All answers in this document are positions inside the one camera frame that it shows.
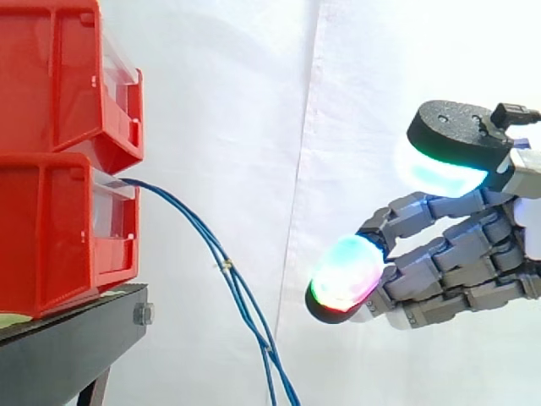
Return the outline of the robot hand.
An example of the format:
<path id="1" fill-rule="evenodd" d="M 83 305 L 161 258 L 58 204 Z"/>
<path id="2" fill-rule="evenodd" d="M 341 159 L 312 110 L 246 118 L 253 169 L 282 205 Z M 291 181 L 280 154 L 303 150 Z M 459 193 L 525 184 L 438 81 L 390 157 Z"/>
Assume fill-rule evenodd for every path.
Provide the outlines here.
<path id="1" fill-rule="evenodd" d="M 325 324 L 384 316 L 400 330 L 540 296 L 540 153 L 512 126 L 537 110 L 424 102 L 407 129 L 410 195 L 337 241 L 304 301 Z"/>

